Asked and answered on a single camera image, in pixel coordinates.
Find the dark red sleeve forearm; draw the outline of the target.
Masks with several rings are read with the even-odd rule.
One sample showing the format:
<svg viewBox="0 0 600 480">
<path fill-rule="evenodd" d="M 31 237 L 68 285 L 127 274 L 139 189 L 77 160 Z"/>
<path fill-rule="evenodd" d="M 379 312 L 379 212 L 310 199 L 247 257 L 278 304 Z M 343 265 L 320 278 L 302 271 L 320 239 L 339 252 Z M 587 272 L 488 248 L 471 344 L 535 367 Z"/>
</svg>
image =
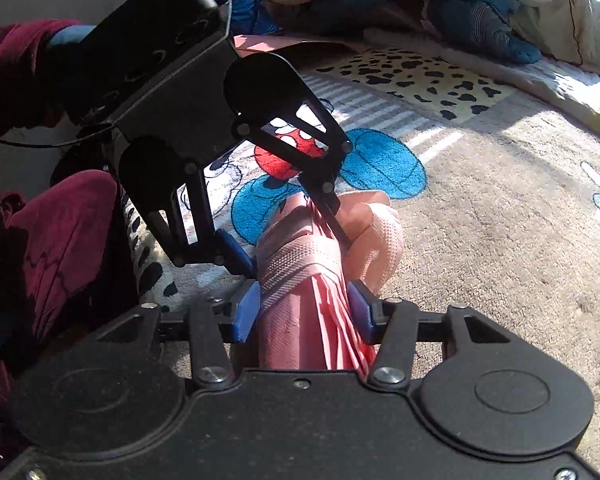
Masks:
<svg viewBox="0 0 600 480">
<path fill-rule="evenodd" d="M 70 64 L 90 30 L 66 20 L 0 27 L 0 138 L 60 122 Z M 74 174 L 33 200 L 0 196 L 0 470 L 24 445 L 10 414 L 12 385 L 83 325 L 69 304 L 99 274 L 117 199 L 102 170 Z"/>
</svg>

